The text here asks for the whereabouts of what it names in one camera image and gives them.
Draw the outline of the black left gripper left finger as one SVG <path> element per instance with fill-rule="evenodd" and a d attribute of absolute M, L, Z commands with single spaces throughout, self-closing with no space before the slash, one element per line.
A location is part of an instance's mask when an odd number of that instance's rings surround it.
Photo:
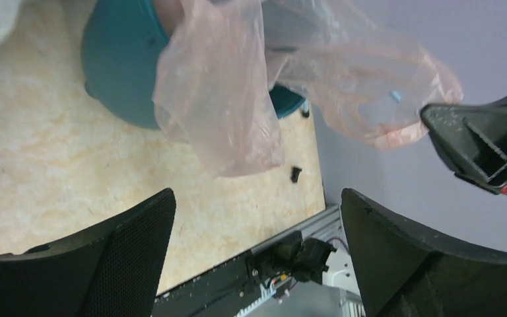
<path fill-rule="evenodd" d="M 0 316 L 150 316 L 174 224 L 166 188 L 79 232 L 0 255 Z"/>

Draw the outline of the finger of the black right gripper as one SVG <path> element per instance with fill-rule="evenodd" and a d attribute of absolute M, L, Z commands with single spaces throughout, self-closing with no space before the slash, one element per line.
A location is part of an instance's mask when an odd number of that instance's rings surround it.
<path fill-rule="evenodd" d="M 507 195 L 507 96 L 476 106 L 428 104 L 420 117 L 437 155 L 456 177 Z"/>

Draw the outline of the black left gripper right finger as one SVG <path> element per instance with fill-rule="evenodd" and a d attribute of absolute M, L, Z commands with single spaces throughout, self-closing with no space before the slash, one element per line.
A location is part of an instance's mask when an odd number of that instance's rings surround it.
<path fill-rule="evenodd" d="M 507 252 L 444 234 L 350 188 L 341 198 L 367 316 L 507 316 Z"/>

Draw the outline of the pink plastic trash bag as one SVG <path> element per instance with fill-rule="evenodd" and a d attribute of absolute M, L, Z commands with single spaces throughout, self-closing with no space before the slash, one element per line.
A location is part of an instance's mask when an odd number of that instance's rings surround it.
<path fill-rule="evenodd" d="M 449 68 L 351 1 L 180 1 L 171 20 L 155 118 L 217 176 L 284 163 L 269 96 L 277 85 L 317 106 L 335 131 L 379 149 L 418 141 L 423 106 L 463 97 Z"/>

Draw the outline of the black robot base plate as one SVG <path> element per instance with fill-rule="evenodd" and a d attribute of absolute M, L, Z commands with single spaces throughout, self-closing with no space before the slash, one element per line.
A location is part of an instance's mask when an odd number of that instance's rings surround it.
<path fill-rule="evenodd" d="M 260 296 L 260 285 L 290 281 L 293 256 L 303 241 L 299 231 L 259 253 L 246 250 L 158 295 L 153 316 L 235 316 Z"/>

